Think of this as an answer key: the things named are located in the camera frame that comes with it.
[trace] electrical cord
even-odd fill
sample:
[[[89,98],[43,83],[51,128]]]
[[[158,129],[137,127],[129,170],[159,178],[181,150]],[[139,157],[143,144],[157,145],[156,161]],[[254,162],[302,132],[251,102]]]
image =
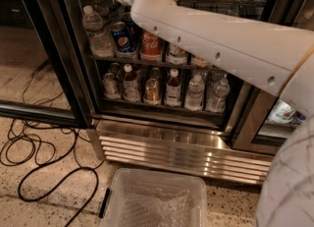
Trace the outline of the electrical cord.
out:
[[[35,76],[35,72],[33,72],[31,74],[31,79],[27,83],[27,86],[26,86],[25,90],[23,91],[23,94],[22,94],[23,102],[26,102],[25,94],[26,94],[27,90],[30,87],[30,84],[32,83],[32,81],[34,79],[34,76]],[[53,101],[56,100],[57,98],[59,98],[62,94],[63,94],[63,92],[59,93],[57,96],[50,98],[50,99],[49,98],[39,99],[39,100],[35,101],[33,104],[36,104],[36,105],[49,104],[48,107],[52,106]],[[82,207],[76,212],[76,214],[65,225],[65,226],[69,226],[77,218],[77,216],[85,209],[85,207],[91,202],[91,200],[94,198],[94,196],[98,190],[98,185],[99,185],[99,177],[98,177],[98,174],[96,172],[96,169],[98,169],[103,164],[103,161],[101,161],[96,167],[88,167],[88,166],[81,165],[79,163],[79,160],[77,157],[78,139],[81,139],[84,142],[90,142],[89,140],[85,139],[84,137],[82,137],[79,134],[80,130],[76,131],[73,128],[65,129],[65,128],[61,128],[59,126],[55,126],[55,125],[41,126],[39,123],[36,123],[36,122],[22,121],[22,125],[23,125],[22,129],[20,132],[16,133],[16,130],[17,130],[16,122],[17,122],[17,120],[15,120],[15,119],[12,121],[12,123],[10,125],[10,129],[8,131],[8,134],[7,134],[8,140],[6,142],[4,142],[3,146],[0,149],[0,163],[4,166],[8,166],[8,167],[19,166],[19,165],[22,165],[22,164],[28,162],[29,160],[31,160],[34,157],[34,161],[35,161],[37,167],[32,169],[31,171],[29,171],[21,179],[21,181],[19,182],[19,185],[18,185],[18,195],[19,195],[19,198],[21,200],[26,201],[26,202],[32,202],[32,201],[39,201],[41,199],[44,199],[44,198],[48,197],[49,195],[51,195],[59,186],[61,186],[67,179],[69,179],[72,175],[76,174],[77,172],[81,172],[81,171],[91,172],[95,176],[96,183],[95,183],[95,187],[94,187],[94,190],[93,190],[91,196],[85,201],[85,203],[82,205]],[[45,131],[61,130],[61,132],[64,135],[73,135],[74,141],[72,142],[71,147],[69,148],[69,150],[65,154],[63,154],[59,157],[56,157],[57,148],[53,144],[53,142],[44,141],[37,134],[27,133],[26,131],[28,129],[45,130]],[[10,150],[14,147],[15,144],[21,143],[21,142],[22,143],[27,142],[30,144],[30,152],[22,160],[18,160],[18,161],[13,160],[12,157],[10,157]],[[51,147],[52,153],[50,156],[48,156],[46,161],[40,163],[38,160],[38,156],[39,156],[39,153],[45,144],[48,145],[48,147]],[[70,173],[68,173],[64,178],[61,179],[61,181],[58,182],[58,184],[56,186],[54,186],[50,191],[48,191],[47,193],[45,193],[44,195],[42,195],[38,198],[29,199],[23,195],[23,193],[22,193],[23,184],[29,176],[31,176],[35,172],[40,171],[42,168],[51,166],[51,165],[61,161],[65,157],[69,156],[71,153],[73,153],[73,155],[74,155],[74,160],[75,160],[76,164],[78,165],[78,168],[76,168],[73,171],[71,171]]]

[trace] display cooler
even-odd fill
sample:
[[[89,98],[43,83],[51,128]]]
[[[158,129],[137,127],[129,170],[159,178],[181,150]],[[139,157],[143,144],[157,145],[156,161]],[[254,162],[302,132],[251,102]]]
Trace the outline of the display cooler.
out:
[[[262,184],[279,147],[296,127],[306,123],[306,118],[293,110],[288,121],[272,120],[272,112],[280,108],[277,97],[214,66],[202,69],[207,78],[204,103],[211,76],[221,73],[230,84],[224,112],[190,111],[184,108],[184,97],[197,70],[191,64],[192,55],[188,54],[185,65],[167,63],[165,42],[161,62],[141,60],[140,53],[134,58],[96,57],[89,49],[82,26],[82,8],[93,0],[22,1],[69,105],[47,108],[2,100],[1,115],[86,128],[100,159]],[[113,0],[103,1],[111,14],[116,12],[112,19],[119,21],[125,6],[114,5]],[[307,29],[314,28],[313,3],[313,0],[179,0],[179,5],[192,9]],[[163,98],[161,104],[147,104],[143,102],[143,92],[140,102],[106,97],[103,76],[112,63],[119,63],[122,69],[125,64],[137,66],[142,89],[149,70],[158,67],[164,80],[162,97],[167,72],[176,67],[182,80],[182,105],[167,106]]]

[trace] white robot body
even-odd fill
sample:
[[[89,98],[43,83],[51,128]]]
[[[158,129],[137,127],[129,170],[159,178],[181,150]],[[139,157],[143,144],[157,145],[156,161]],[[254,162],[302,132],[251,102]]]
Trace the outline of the white robot body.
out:
[[[314,32],[177,6],[178,0],[118,0],[142,28],[280,96],[308,118],[274,159],[256,226],[314,224]]]

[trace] bottle cap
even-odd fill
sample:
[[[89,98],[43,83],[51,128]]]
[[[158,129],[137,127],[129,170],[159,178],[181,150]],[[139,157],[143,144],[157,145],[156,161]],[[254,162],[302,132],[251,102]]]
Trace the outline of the bottle cap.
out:
[[[228,80],[226,78],[220,79],[219,81],[220,85],[225,86],[228,85]]]
[[[179,72],[178,72],[178,69],[171,69],[170,70],[170,76],[171,77],[177,77],[178,76],[178,74],[179,74]]]
[[[125,71],[126,71],[126,73],[131,72],[131,65],[130,64],[125,65]]]
[[[87,5],[83,8],[83,11],[87,14],[90,15],[91,13],[93,13],[93,9],[90,5]]]
[[[203,79],[203,78],[202,78],[199,74],[196,74],[196,75],[194,76],[194,80],[195,80],[196,82],[201,82],[202,79]]]

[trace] clear plastic container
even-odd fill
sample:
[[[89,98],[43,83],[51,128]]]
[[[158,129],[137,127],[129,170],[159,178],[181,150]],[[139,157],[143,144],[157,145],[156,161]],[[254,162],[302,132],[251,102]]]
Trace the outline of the clear plastic container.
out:
[[[100,227],[205,227],[206,187],[200,178],[120,169]]]

